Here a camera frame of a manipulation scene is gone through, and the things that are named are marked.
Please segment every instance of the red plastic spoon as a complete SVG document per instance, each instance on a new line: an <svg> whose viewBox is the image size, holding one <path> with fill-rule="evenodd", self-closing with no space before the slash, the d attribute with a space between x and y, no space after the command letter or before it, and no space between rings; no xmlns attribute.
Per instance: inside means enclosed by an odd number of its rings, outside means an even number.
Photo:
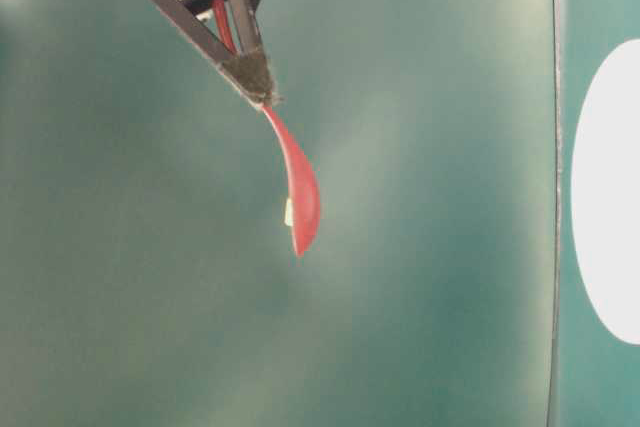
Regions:
<svg viewBox="0 0 640 427"><path fill-rule="evenodd" d="M298 257L302 257L313 242L320 223L318 182L311 163L280 117L266 104L262 105L262 111L278 136L284 155L289 197L293 208L293 226L291 227L293 249Z"/></svg>

